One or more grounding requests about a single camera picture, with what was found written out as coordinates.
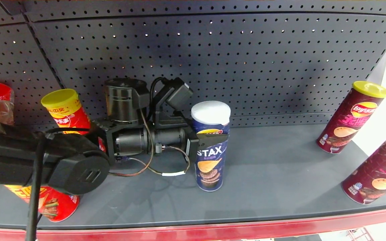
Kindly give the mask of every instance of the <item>potato chip image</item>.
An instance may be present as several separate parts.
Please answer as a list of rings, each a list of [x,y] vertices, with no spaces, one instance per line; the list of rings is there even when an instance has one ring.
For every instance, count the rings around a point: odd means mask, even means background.
[[[221,161],[221,158],[219,160],[214,161],[200,161],[197,163],[197,166],[199,167],[199,170],[201,172],[210,172],[215,168],[215,166]]]

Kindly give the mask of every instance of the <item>store shelf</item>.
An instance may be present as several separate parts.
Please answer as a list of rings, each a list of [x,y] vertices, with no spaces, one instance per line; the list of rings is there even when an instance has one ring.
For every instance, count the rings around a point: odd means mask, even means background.
[[[251,221],[284,221],[287,225],[288,220],[329,222],[341,217],[345,220],[342,223],[348,224],[346,220],[351,216],[355,219],[372,214],[368,212],[386,215],[380,211],[386,209],[386,195],[364,206],[343,193],[339,183],[367,156],[354,143],[339,155],[320,150],[314,140],[324,126],[233,128],[220,190],[199,189],[193,169],[180,177],[160,177],[148,171],[138,177],[110,176],[82,197],[77,211],[66,221],[52,223],[42,218],[39,228],[49,230],[47,233],[120,228],[123,229],[118,232],[127,231],[124,228],[145,228],[139,229],[145,232],[158,226],[221,223],[239,226],[241,222],[252,225]],[[169,152],[157,157],[153,166],[176,171],[183,169],[185,163],[180,154]],[[129,163],[123,171],[133,171],[134,167],[139,166]],[[23,201],[0,186],[0,228],[21,228],[26,208]],[[370,224],[372,220],[358,221]],[[115,233],[115,230],[99,232]]]
[[[28,204],[0,185],[0,228],[25,229]]]

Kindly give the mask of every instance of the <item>stax chip can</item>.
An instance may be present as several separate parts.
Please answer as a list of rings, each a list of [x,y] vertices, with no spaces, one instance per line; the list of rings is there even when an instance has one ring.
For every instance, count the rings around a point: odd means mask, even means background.
[[[205,101],[192,107],[193,129],[197,134],[229,134],[230,107],[219,101]],[[221,188],[228,140],[197,152],[196,182],[200,189]]]
[[[367,81],[355,81],[326,128],[317,139],[318,146],[339,154],[386,97],[386,88]]]
[[[90,120],[81,106],[78,94],[73,89],[53,91],[41,99],[60,128],[90,128]],[[65,131],[84,135],[85,131]]]
[[[30,186],[5,185],[10,191],[16,194],[26,203],[29,203],[31,196]],[[60,222],[69,218],[78,207],[80,197],[67,195],[56,191],[49,186],[42,186],[38,211],[52,222]]]
[[[386,141],[342,182],[352,200],[370,204],[386,193]]]

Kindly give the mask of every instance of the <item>shelf edge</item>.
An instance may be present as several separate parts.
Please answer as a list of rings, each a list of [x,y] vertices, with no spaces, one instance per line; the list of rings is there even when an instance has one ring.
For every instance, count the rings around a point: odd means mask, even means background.
[[[281,238],[355,229],[386,222],[386,209],[352,215],[282,221],[223,223],[136,229],[39,230],[40,241],[136,240],[202,241],[228,239]],[[0,240],[23,241],[25,231],[0,229]]]

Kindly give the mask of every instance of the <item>wire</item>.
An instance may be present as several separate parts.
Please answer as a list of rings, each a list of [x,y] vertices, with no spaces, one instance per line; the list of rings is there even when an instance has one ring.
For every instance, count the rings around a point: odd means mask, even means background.
[[[158,175],[161,175],[161,176],[176,176],[176,175],[181,175],[181,174],[185,174],[187,173],[188,169],[190,168],[190,158],[189,156],[181,149],[179,149],[178,147],[173,147],[173,146],[163,146],[163,150],[165,148],[171,148],[171,149],[174,149],[174,150],[177,150],[179,152],[181,152],[185,157],[186,157],[186,160],[187,160],[187,168],[182,171],[182,172],[171,172],[171,173],[164,173],[164,172],[160,172],[160,171],[156,171],[155,169],[151,168],[150,166],[148,167],[148,169]],[[137,162],[140,162],[142,163],[144,166],[146,165],[143,161],[139,160],[139,159],[136,159],[136,158],[133,158],[133,157],[129,157],[128,160],[135,160]]]
[[[153,137],[151,136],[150,128],[148,128],[147,122],[145,121],[144,113],[142,111],[140,111],[140,113],[141,113],[142,120],[144,121],[144,126],[145,126],[145,129],[147,130],[147,134],[150,137],[150,143],[151,143],[150,160],[144,166],[144,168],[142,168],[138,172],[135,172],[135,173],[132,173],[132,174],[123,174],[123,173],[109,172],[108,174],[113,175],[113,176],[119,176],[119,177],[134,177],[134,176],[137,176],[137,175],[143,173],[150,166],[151,160],[153,160],[153,156],[154,156],[154,141],[153,141]]]
[[[166,148],[170,148],[170,149],[177,150],[177,151],[181,152],[181,153],[184,155],[184,157],[185,157],[186,160],[187,160],[187,167],[186,167],[186,169],[184,170],[184,174],[187,173],[187,171],[188,171],[189,168],[190,168],[190,158],[189,158],[189,156],[187,155],[187,153],[185,153],[185,152],[184,152],[183,150],[181,150],[180,148],[174,147],[174,146],[163,146],[163,150],[165,150]]]
[[[153,102],[153,98],[154,98],[154,89],[156,87],[156,84],[159,82],[159,81],[162,81],[164,80],[165,78],[163,77],[159,77],[159,78],[156,78],[155,80],[153,80],[153,82],[151,83],[151,87],[150,87],[150,105],[151,103]]]
[[[153,98],[154,98],[154,89],[156,88],[156,84],[159,81],[162,81],[164,79],[165,79],[164,77],[159,77],[159,78],[156,78],[155,80],[153,80],[153,82],[151,83],[151,87],[150,87],[150,106],[148,108],[148,115],[147,115],[146,120],[149,120],[151,118],[151,116],[153,114],[153,111],[154,111],[154,108],[155,108],[155,106],[153,105]]]
[[[47,138],[44,133],[38,133],[38,144],[36,157],[32,170],[32,186],[29,199],[28,223],[26,226],[26,241],[35,241],[37,239],[38,224],[38,202],[40,198],[41,176],[43,172],[43,159],[46,150]]]

